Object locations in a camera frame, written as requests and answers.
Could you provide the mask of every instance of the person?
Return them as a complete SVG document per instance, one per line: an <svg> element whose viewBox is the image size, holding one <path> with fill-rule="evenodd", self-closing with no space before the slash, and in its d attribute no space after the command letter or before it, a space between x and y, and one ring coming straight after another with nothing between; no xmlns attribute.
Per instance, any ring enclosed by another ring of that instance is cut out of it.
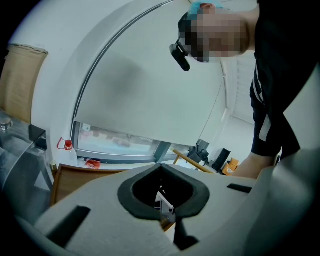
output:
<svg viewBox="0 0 320 256"><path fill-rule="evenodd" d="M233 12L207 0L194 2L178 23L181 44L199 62L255 51L253 144L233 176L257 179L281 148L281 159L300 149L284 111L319 60L315 10L289 0L258 0L253 10Z"/></svg>

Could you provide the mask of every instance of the black shirt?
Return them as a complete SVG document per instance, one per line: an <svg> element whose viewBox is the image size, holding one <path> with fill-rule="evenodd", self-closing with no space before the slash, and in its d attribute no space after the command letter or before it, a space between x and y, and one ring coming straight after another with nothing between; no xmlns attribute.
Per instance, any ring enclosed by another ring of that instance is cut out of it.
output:
<svg viewBox="0 0 320 256"><path fill-rule="evenodd" d="M250 88L255 122L252 152L282 158L300 149L284 116L317 61L316 8L290 0L258 0L255 28L256 68Z"/></svg>

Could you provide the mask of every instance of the plastic bottle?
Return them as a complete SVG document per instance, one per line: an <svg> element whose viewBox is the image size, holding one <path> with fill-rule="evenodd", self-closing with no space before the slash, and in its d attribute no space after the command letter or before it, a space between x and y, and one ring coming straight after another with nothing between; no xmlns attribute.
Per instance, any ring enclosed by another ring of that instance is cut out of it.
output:
<svg viewBox="0 0 320 256"><path fill-rule="evenodd" d="M64 142L64 148L58 147L56 161L63 165L78 166L77 153L72 145L72 141L67 139Z"/></svg>

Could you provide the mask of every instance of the orange object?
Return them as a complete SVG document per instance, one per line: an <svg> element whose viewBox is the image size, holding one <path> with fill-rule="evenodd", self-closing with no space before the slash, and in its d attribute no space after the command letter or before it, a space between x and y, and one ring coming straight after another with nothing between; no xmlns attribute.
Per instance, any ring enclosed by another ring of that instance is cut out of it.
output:
<svg viewBox="0 0 320 256"><path fill-rule="evenodd" d="M92 159L88 159L85 162L85 167L89 168L89 169L99 169L100 168L100 162L96 161L96 160L92 160Z"/></svg>
<svg viewBox="0 0 320 256"><path fill-rule="evenodd" d="M239 160L231 158L231 161L228 163L226 163L222 169L222 173L227 175L227 176L231 176L234 171L237 169L239 164Z"/></svg>

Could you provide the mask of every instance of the hand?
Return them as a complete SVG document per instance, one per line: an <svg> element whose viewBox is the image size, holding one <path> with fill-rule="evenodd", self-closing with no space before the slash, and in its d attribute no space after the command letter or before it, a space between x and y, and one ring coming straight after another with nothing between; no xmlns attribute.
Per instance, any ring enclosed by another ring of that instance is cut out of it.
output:
<svg viewBox="0 0 320 256"><path fill-rule="evenodd" d="M262 169L275 165L277 156L261 156L250 153L233 172L233 177L257 179Z"/></svg>

